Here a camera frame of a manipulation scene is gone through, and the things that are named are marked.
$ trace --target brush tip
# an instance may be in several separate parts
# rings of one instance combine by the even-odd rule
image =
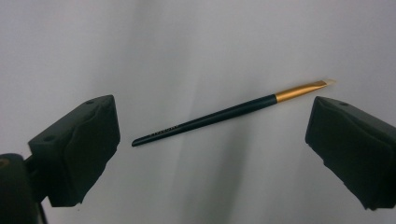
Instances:
[[[329,79],[329,78],[323,79],[322,81],[326,82],[326,85],[328,85],[328,86],[332,85],[332,84],[334,84],[336,82],[335,80]]]

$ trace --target brush handle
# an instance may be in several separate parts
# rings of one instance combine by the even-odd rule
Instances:
[[[179,133],[185,133],[194,129],[205,127],[210,124],[224,121],[226,119],[232,119],[241,115],[245,115],[256,110],[263,109],[270,105],[277,103],[276,96],[274,94],[264,96],[262,98],[245,102],[241,105],[235,105],[227,109],[220,110],[219,112],[206,115],[204,117],[194,119],[177,126],[152,133],[150,135],[138,138],[132,142],[133,147],[137,147],[152,141],[156,141],[165,137],[176,135]]]

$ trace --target makeup brush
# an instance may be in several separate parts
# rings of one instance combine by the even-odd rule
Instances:
[[[263,109],[267,106],[276,105],[277,103],[284,102],[289,99],[295,98],[297,96],[307,94],[311,91],[315,91],[323,87],[332,85],[334,82],[335,81],[332,79],[323,79],[321,81],[308,83],[303,86],[294,87],[285,91],[280,91],[275,94],[264,96],[256,100],[248,101],[242,103],[241,105],[235,105],[230,108],[220,110],[219,112],[206,115],[204,117],[194,119],[179,124],[177,126],[138,138],[132,142],[132,147],[137,147],[179,133],[185,133],[194,129],[207,126],[209,124],[214,124],[220,121],[224,121],[226,119],[233,119],[235,117]]]

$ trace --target gold ferrule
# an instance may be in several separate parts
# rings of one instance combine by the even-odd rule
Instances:
[[[326,87],[327,85],[328,84],[326,82],[321,80],[321,81],[305,84],[303,86],[294,87],[285,91],[280,91],[275,94],[276,100],[278,103],[284,102],[289,99],[295,98],[297,96],[307,94],[311,91],[321,89],[323,87]]]

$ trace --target white backdrop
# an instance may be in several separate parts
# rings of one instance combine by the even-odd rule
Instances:
[[[396,126],[396,2],[2,1],[0,153],[114,94],[121,142],[49,223],[394,223],[304,142],[316,95]],[[142,147],[137,137],[305,82],[338,83]]]

